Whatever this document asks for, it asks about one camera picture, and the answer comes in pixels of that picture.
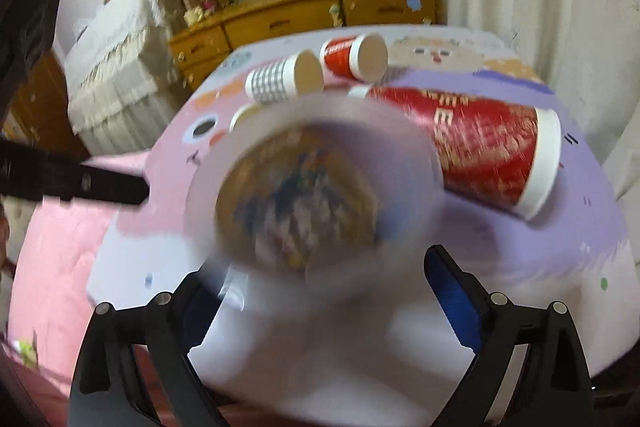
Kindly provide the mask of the person's left hand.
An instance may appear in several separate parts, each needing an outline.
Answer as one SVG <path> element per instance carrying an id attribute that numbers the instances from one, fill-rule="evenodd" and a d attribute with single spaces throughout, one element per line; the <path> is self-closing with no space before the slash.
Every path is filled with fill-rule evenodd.
<path id="1" fill-rule="evenodd" d="M 9 221 L 6 219 L 3 205 L 0 204 L 0 267 L 2 272 L 6 272 L 13 277 L 15 265 L 8 257 L 8 242 L 10 238 Z"/>

